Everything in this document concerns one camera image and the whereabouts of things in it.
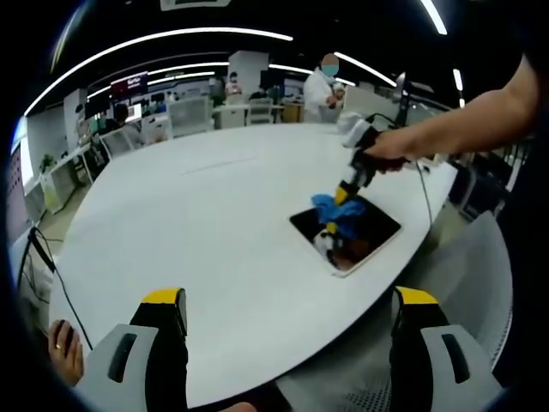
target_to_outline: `person's arm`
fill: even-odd
[[[539,99],[539,79],[523,57],[504,88],[484,93],[462,109],[383,133],[366,153],[390,159],[418,159],[437,153],[451,155],[496,148],[525,135]]]

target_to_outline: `cable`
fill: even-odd
[[[29,287],[31,288],[31,290],[33,291],[33,294],[34,294],[34,296],[36,297],[36,299],[38,299],[40,302],[49,304],[49,303],[50,303],[49,300],[46,300],[46,299],[40,297],[40,296],[38,295],[38,292],[36,292],[36,285],[33,285],[33,284],[34,284],[34,280],[31,281],[31,279],[28,278],[27,273],[25,273],[24,271],[23,271],[22,273],[23,273],[23,276],[25,276],[25,279],[27,279],[28,286],[29,286]]]
[[[429,203],[429,197],[427,196],[427,189],[425,188],[425,181],[423,179],[423,171],[421,170],[421,167],[419,166],[419,163],[417,161],[415,161],[414,163],[415,163],[415,166],[418,168],[419,178],[421,179],[421,186],[423,187],[423,194],[425,195],[425,202],[427,203],[427,210],[429,211],[429,222],[431,223],[429,228],[431,228],[432,227],[431,204]]]
[[[46,238],[42,238],[44,239],[45,241],[47,242],[59,242],[59,243],[63,243],[64,240],[63,239],[46,239]]]
[[[48,255],[50,255],[50,260],[53,262],[53,255],[51,254],[51,249],[50,249],[50,245],[48,245],[48,241],[46,240],[44,234],[42,232],[40,232],[40,230],[38,228],[36,228],[36,232],[38,233],[38,235],[40,236],[40,238],[42,238],[45,242],[45,247],[47,248],[48,250]],[[65,298],[67,300],[67,303],[69,303],[69,306],[70,306],[70,310],[74,313],[75,315],[75,318],[76,318],[76,322],[78,322],[79,326],[80,326],[80,329],[82,331],[82,334],[84,335],[84,338],[86,339],[86,343],[87,345],[89,346],[89,349],[90,350],[94,350],[94,346],[92,345],[92,343],[90,342],[89,340],[89,337],[87,336],[87,332],[86,332],[86,328],[84,328],[84,325],[82,324],[80,318],[78,317],[78,314],[76,313],[76,310],[75,310],[75,307],[72,306],[72,302],[70,301],[70,298],[69,298],[69,294],[67,293],[67,288],[65,287],[65,282],[63,281],[63,278],[61,277],[61,274],[59,273],[59,270],[57,269],[57,266],[55,266],[55,274],[57,275],[57,277],[59,278],[59,281],[61,282],[61,288],[63,289],[63,293],[65,295]]]
[[[389,116],[385,116],[383,113],[374,113],[370,117],[368,117],[368,119],[366,121],[368,123],[371,123],[376,116],[384,118],[385,120],[389,121],[392,125],[396,126],[395,121],[392,118],[390,118]]]

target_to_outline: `oval table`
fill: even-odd
[[[333,125],[217,130],[112,161],[72,221],[58,268],[93,344],[160,288],[187,293],[189,407],[291,370],[332,342],[401,273],[429,231],[415,170],[360,194],[402,230],[349,277],[331,275],[288,218],[333,193],[350,151]],[[425,176],[433,218],[454,182]],[[74,316],[56,278],[50,320]]]

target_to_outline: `hand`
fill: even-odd
[[[337,99],[337,97],[335,97],[333,94],[331,94],[330,96],[328,96],[328,98],[326,99],[326,104],[329,106],[330,109],[334,108],[335,107],[335,104],[338,102],[339,100]]]
[[[66,320],[56,320],[48,331],[48,352],[51,363],[57,373],[70,386],[75,386],[84,374],[84,360],[80,337],[76,330],[70,342],[67,342],[67,335],[71,329],[70,323]]]
[[[222,410],[221,412],[257,412],[256,408],[249,403],[237,403],[229,409]]]
[[[412,127],[389,130],[382,133],[376,144],[365,150],[367,155],[383,159],[400,159],[405,157],[409,161],[416,161],[417,134]]]

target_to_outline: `ceiling light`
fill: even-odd
[[[188,75],[175,76],[175,79],[179,80],[179,79],[188,79],[189,77],[213,76],[214,74],[215,74],[214,71],[203,71],[201,73],[190,73]]]
[[[312,74],[312,70],[307,70],[307,69],[299,69],[297,67],[292,67],[292,66],[285,66],[283,64],[270,64],[268,66],[270,69],[279,69],[279,70],[288,70],[288,71],[295,71],[296,73],[303,73],[305,75],[311,75]]]
[[[111,88],[111,86],[107,86],[106,88],[102,88],[101,90],[98,90],[97,92],[94,92],[94,93],[91,93],[87,99],[90,100],[92,97],[95,97],[97,96],[98,94],[101,94],[103,92],[106,92],[109,88]]]
[[[336,51],[334,54],[342,60],[347,60],[349,63],[354,64],[355,66],[358,66],[363,70],[369,71],[374,76],[377,76],[381,80],[383,80],[384,82],[387,82],[388,84],[390,84],[392,87],[394,87],[394,88],[396,87],[396,82],[394,80],[391,80],[387,76],[382,75],[381,73],[379,73],[377,70],[373,69],[372,67],[366,66],[364,63],[361,63],[360,61],[355,60],[354,58],[350,58],[349,56],[347,56],[343,53],[339,53],[338,51]]]
[[[432,3],[432,0],[421,0],[421,3],[423,4],[423,7],[425,7],[425,10],[427,10],[427,13],[429,13],[429,17],[431,17],[433,24],[437,28],[438,34],[442,34],[444,36],[448,34],[446,27],[444,26],[443,19],[440,18],[440,14],[438,13],[437,8],[435,8],[435,5]]]
[[[167,69],[153,70],[149,71],[148,75],[158,75],[159,73],[166,73],[167,71],[183,70],[183,69],[193,69],[195,67],[212,67],[212,66],[228,66],[229,62],[212,62],[212,63],[195,63],[195,64],[184,64],[183,66],[174,66],[168,67]]]
[[[271,33],[271,32],[265,32],[263,30],[254,30],[251,28],[239,28],[239,27],[195,27],[195,28],[180,28],[179,30],[172,30],[169,32],[162,32],[162,33],[155,33],[155,34],[149,34],[148,36],[139,37],[137,39],[128,40],[124,43],[120,43],[119,45],[114,45],[113,47],[109,47],[108,49],[97,53],[93,55],[90,58],[87,58],[83,62],[77,64],[75,67],[70,69],[69,71],[62,74],[56,81],[54,81],[50,86],[45,88],[45,90],[31,103],[31,105],[27,108],[25,111],[25,116],[28,116],[28,114],[31,112],[31,110],[34,109],[38,103],[44,99],[44,96],[46,96],[48,93],[50,93],[59,83],[61,83],[63,80],[65,80],[67,77],[73,75],[78,70],[80,70],[82,67],[87,66],[88,64],[94,62],[98,58],[102,58],[106,56],[107,54],[111,54],[113,52],[116,52],[118,50],[124,49],[125,47],[128,47],[130,45],[136,45],[138,43],[142,43],[143,41],[149,41],[154,39],[161,39],[163,37],[170,37],[170,36],[176,36],[179,34],[193,34],[193,33],[239,33],[239,34],[251,34],[254,36],[263,36],[263,37],[270,37],[272,39],[279,39],[279,40],[285,40],[285,41],[293,41],[293,37],[286,36],[284,34],[278,34],[278,33]]]
[[[158,80],[152,80],[149,83],[147,83],[147,85],[152,86],[158,83],[171,82],[172,80],[175,80],[175,76],[165,77],[163,79],[158,79]]]
[[[457,89],[463,91],[462,73],[458,69],[454,69],[455,86]]]
[[[335,79],[336,79],[336,81],[338,81],[340,83],[348,84],[349,86],[353,86],[354,88],[357,87],[356,83],[350,82],[349,80],[341,79],[340,77],[336,77]]]
[[[114,82],[111,82],[111,84],[120,83],[120,82],[123,82],[124,80],[129,80],[133,77],[144,76],[146,74],[147,74],[146,71],[142,71],[141,73],[137,73],[136,75],[126,76],[126,77],[123,77],[121,79],[115,80]]]

